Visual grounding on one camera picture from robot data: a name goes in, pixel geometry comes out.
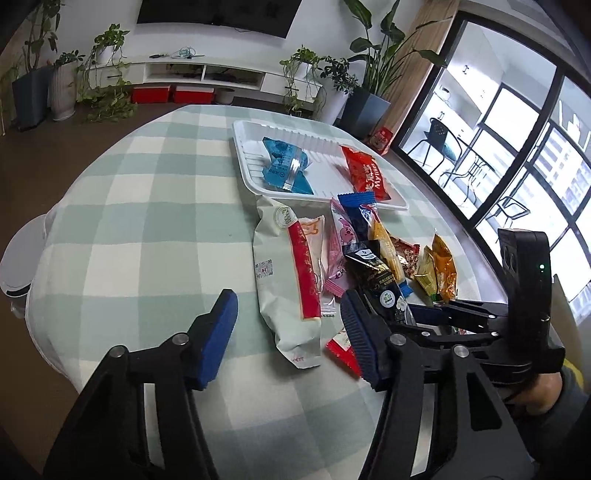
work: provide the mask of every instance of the qr code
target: qr code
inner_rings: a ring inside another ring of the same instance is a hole
[[[266,260],[255,265],[255,275],[257,278],[264,278],[273,275],[273,262]]]

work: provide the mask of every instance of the green and white tablecloth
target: green and white tablecloth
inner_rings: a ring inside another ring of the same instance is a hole
[[[221,478],[357,478],[383,396],[326,353],[320,367],[300,371],[275,349],[256,298],[259,217],[232,141],[237,119],[351,140],[326,124],[231,106],[187,106],[137,129],[91,164],[47,215],[47,244],[27,304],[31,336],[80,391],[111,346],[157,346],[231,288],[238,321],[217,379],[195,393]],[[474,273],[445,221],[395,168],[381,168],[410,204],[408,212],[382,212],[388,229],[421,245],[437,229],[454,253],[460,296],[478,299]],[[323,342],[341,325],[338,316],[323,319]],[[149,388],[147,396],[158,462]]]

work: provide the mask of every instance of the human hand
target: human hand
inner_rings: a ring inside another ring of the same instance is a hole
[[[533,385],[517,395],[511,403],[523,405],[529,415],[542,415],[549,411],[562,392],[562,375],[540,374]]]

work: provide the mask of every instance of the yellow snack wrapper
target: yellow snack wrapper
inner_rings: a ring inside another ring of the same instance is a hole
[[[453,300],[457,294],[457,270],[452,253],[439,235],[433,237],[433,260],[437,274],[439,295],[445,301]]]
[[[388,268],[394,274],[396,283],[400,284],[406,280],[404,270],[396,253],[396,248],[390,239],[388,231],[378,219],[374,221],[374,226],[370,231],[370,240],[379,240],[379,254],[386,262]]]
[[[418,259],[417,270],[414,273],[414,279],[423,287],[423,290],[429,295],[432,301],[441,300],[437,288],[437,276],[435,275],[435,262],[433,261],[433,252],[427,246],[423,249],[423,254]]]

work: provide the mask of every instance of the white plastic tray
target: white plastic tray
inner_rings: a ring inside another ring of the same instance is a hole
[[[336,198],[339,193],[353,192],[347,162],[338,142],[330,138],[246,120],[235,121],[233,130],[242,179],[252,193],[281,201],[329,203],[330,199]],[[296,145],[308,155],[310,164],[304,174],[314,195],[284,192],[267,184],[263,178],[262,169],[270,164],[271,157],[262,142],[263,137]],[[356,148],[352,142],[341,143]],[[378,166],[386,162],[377,154],[373,154],[373,157],[378,162]],[[380,202],[378,206],[389,210],[408,210],[408,203],[388,178],[387,169],[380,170],[384,177],[385,190],[391,200]]]

